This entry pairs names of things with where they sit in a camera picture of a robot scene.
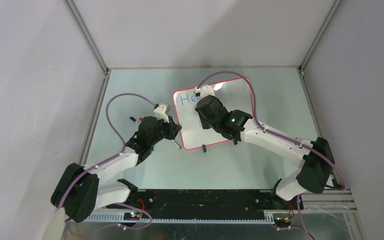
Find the pink framed whiteboard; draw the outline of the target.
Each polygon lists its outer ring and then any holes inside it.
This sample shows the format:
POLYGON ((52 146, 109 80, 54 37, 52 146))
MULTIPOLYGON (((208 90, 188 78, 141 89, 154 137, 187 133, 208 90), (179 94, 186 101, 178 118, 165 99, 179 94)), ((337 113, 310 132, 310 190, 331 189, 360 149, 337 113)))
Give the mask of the pink framed whiteboard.
MULTIPOLYGON (((252 113, 251 90, 242 78, 213 82, 210 86, 228 111, 241 110, 248 114, 252 113)), ((203 145, 211 146, 228 141, 213 129, 203 129, 198 112, 195 110, 199 100, 200 98, 194 94, 193 87, 173 93, 174 112, 178 123, 182 126, 181 143, 188 151, 200 149, 203 145)))

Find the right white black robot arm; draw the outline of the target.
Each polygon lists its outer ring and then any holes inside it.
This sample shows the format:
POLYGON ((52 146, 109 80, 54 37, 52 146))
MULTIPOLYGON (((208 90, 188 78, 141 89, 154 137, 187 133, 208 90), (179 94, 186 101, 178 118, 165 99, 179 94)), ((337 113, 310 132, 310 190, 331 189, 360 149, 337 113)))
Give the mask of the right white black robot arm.
POLYGON ((288 177, 279 179, 272 188, 270 201, 275 208, 284 209, 294 197, 305 192, 324 192, 333 170, 332 151, 324 138, 311 141, 287 135, 256 121, 242 110, 227 110, 212 95, 200 99, 195 111, 203 129, 212 129, 234 144, 244 142, 267 149, 298 168, 288 177))

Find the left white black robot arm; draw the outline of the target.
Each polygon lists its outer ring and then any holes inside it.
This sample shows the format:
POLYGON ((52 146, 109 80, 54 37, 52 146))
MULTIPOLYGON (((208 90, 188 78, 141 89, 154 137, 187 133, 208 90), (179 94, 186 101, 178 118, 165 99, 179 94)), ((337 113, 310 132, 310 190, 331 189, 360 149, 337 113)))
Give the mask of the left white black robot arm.
POLYGON ((108 181, 144 162, 157 143, 174 140, 181 129, 182 126, 171 116, 167 122, 155 116, 144 117, 121 152, 90 166, 69 164, 51 195, 50 203, 58 209, 63 208, 68 218, 76 223, 108 205, 121 203, 125 208, 133 208, 138 202, 138 194, 132 191, 133 185, 128 181, 117 180, 112 184, 108 181))

